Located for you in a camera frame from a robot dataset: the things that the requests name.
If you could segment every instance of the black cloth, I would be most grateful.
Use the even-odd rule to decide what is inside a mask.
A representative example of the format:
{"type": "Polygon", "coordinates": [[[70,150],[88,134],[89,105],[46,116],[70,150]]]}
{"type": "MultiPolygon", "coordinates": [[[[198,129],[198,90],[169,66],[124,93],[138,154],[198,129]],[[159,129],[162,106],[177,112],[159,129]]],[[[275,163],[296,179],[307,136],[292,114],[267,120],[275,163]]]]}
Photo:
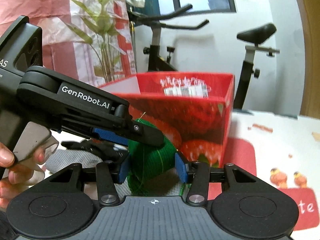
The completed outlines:
{"type": "Polygon", "coordinates": [[[0,240],[13,240],[15,237],[16,234],[9,225],[7,216],[0,211],[0,240]]]}

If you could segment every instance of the blue gripper pad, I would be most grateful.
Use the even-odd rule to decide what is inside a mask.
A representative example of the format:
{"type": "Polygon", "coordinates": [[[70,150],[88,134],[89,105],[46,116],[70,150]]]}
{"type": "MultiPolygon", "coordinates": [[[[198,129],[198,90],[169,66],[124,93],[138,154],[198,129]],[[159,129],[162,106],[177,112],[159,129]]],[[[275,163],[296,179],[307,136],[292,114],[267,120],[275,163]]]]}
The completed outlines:
{"type": "Polygon", "coordinates": [[[131,155],[129,154],[120,166],[120,171],[118,175],[119,183],[124,183],[126,177],[128,176],[128,173],[130,170],[130,162],[131,162],[131,155]]]}
{"type": "Polygon", "coordinates": [[[113,142],[115,144],[120,144],[123,146],[128,146],[128,139],[121,137],[119,135],[116,135],[114,132],[103,130],[99,128],[94,128],[93,132],[97,133],[101,139],[113,142]]]}
{"type": "Polygon", "coordinates": [[[174,162],[175,162],[175,167],[176,167],[177,173],[179,175],[180,181],[182,183],[187,183],[188,174],[187,174],[186,165],[181,160],[181,158],[180,158],[178,153],[176,153],[175,156],[174,156],[174,162]]]}

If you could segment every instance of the white wall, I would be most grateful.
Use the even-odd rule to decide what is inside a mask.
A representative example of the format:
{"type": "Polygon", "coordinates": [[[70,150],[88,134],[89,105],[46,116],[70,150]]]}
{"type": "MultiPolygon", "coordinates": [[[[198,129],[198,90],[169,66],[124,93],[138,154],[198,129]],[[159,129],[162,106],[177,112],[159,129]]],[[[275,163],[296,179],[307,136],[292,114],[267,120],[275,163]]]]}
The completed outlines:
{"type": "MultiPolygon", "coordinates": [[[[172,64],[179,71],[233,73],[236,76],[237,86],[245,55],[245,43],[238,41],[236,34],[273,22],[273,14],[269,0],[235,0],[235,2],[237,13],[193,15],[166,21],[168,24],[197,25],[204,19],[209,19],[210,23],[198,31],[163,30],[161,35],[163,47],[160,54],[166,57],[166,46],[175,46],[172,64]]],[[[148,68],[148,56],[143,55],[142,49],[149,46],[151,37],[150,28],[145,26],[136,28],[139,72],[144,72],[148,68]]],[[[264,45],[275,47],[276,38],[271,37],[264,45]]],[[[276,96],[277,59],[269,58],[265,53],[259,52],[255,57],[255,66],[261,71],[260,78],[251,79],[244,109],[273,112],[276,102],[279,101],[276,96]]]]}
{"type": "Polygon", "coordinates": [[[275,113],[299,114],[305,75],[305,47],[297,0],[269,0],[280,50],[276,68],[275,113]]]}

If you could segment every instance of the bike handlebar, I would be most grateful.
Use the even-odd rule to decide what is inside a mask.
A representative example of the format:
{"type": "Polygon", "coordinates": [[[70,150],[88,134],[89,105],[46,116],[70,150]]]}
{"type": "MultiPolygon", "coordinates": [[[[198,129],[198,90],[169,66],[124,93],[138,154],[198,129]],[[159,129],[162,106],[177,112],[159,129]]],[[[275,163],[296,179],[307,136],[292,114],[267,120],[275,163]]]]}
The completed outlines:
{"type": "Polygon", "coordinates": [[[169,14],[164,14],[160,16],[138,16],[137,21],[139,22],[152,22],[152,21],[162,21],[162,20],[169,20],[180,16],[181,14],[185,13],[186,11],[192,9],[192,4],[186,4],[185,6],[173,11],[169,14]]]}
{"type": "Polygon", "coordinates": [[[161,23],[161,27],[166,29],[174,29],[174,30],[199,30],[202,27],[206,26],[208,23],[209,23],[209,20],[206,19],[197,26],[170,25],[170,24],[161,23]]]}

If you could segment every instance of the artificial plant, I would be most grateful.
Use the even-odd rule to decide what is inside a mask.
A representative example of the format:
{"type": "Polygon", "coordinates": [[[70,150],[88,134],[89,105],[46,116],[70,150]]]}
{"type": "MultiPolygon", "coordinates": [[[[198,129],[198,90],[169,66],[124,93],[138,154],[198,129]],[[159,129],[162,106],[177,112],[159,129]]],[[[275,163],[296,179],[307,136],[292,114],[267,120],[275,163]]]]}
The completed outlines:
{"type": "Polygon", "coordinates": [[[110,3],[113,5],[117,0],[97,0],[100,4],[100,11],[92,11],[78,0],[71,1],[86,12],[86,15],[82,16],[81,19],[93,32],[93,35],[89,36],[73,24],[65,24],[82,39],[81,43],[89,44],[94,54],[98,57],[99,64],[93,67],[95,75],[104,78],[105,82],[113,81],[115,79],[115,66],[120,61],[120,53],[126,54],[114,45],[120,33],[115,27],[116,16],[107,12],[107,6],[110,3]]]}

